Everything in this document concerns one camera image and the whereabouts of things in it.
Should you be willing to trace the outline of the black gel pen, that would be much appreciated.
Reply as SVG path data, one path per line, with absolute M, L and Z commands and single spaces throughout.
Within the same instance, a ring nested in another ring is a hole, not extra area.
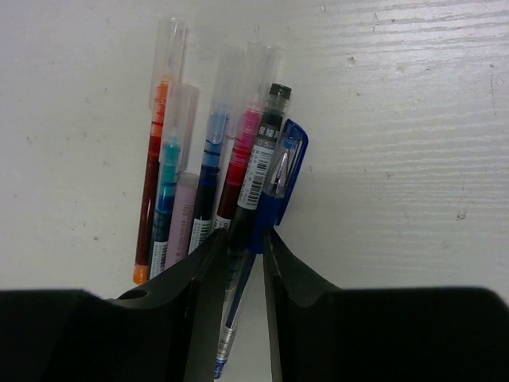
M 222 312 L 224 317 L 227 316 L 235 294 L 235 283 L 243 263 L 243 251 L 252 235 L 262 184 L 266 180 L 276 143 L 282 133 L 282 121 L 291 91 L 291 88 L 283 84 L 271 84 L 262 120 L 254 139 L 237 209 L 228 230 L 228 273 Z

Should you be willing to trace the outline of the blue ballpoint pen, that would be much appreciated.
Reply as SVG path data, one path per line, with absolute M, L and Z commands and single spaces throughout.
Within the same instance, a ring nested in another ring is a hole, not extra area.
M 251 284 L 251 272 L 263 253 L 263 235 L 278 226 L 289 204 L 309 138 L 305 130 L 291 119 L 286 120 L 282 141 L 277 144 L 275 158 L 270 163 L 268 176 L 262 184 L 262 193 L 255 215 L 254 227 L 248 237 L 247 248 L 241 251 L 232 288 L 226 300 L 223 328 L 220 334 L 214 378 L 223 375 L 233 346 L 243 310 L 246 290 Z

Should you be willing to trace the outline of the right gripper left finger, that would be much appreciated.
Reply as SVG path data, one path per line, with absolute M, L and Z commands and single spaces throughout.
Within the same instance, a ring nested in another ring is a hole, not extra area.
M 1 293 L 4 381 L 210 381 L 227 234 L 117 298 L 84 290 Z

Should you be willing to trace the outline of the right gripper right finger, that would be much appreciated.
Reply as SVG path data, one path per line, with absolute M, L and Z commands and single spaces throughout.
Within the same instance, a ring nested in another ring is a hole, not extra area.
M 494 291 L 342 289 L 275 231 L 263 239 L 273 380 L 507 380 L 508 307 Z

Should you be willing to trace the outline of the lilac highlighter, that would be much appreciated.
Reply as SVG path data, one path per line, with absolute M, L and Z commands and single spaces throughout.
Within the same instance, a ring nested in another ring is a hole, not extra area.
M 172 267 L 188 254 L 192 215 L 199 176 L 183 172 L 178 180 L 170 223 L 165 269 Z

